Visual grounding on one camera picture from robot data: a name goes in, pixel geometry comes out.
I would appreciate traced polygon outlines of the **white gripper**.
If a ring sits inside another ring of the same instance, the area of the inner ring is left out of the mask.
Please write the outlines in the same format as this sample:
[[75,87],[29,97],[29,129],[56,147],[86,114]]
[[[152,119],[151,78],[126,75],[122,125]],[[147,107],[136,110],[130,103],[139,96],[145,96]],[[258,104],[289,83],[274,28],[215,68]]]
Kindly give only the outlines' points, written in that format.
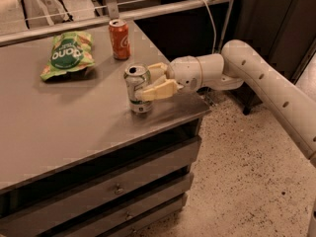
[[178,90],[184,93],[195,92],[201,85],[200,64],[192,56],[176,58],[169,65],[163,62],[151,64],[148,70],[152,85],[135,92],[135,98],[139,101],[167,99]]

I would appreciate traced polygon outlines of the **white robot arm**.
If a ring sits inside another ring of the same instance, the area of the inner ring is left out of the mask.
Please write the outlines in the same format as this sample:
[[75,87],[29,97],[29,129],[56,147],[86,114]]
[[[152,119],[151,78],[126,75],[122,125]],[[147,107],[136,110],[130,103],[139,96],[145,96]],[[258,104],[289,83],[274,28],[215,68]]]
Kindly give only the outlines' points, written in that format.
[[136,91],[140,101],[166,99],[202,87],[233,90],[247,84],[316,167],[316,102],[267,64],[247,43],[227,42],[219,53],[178,57],[148,67],[151,83]]

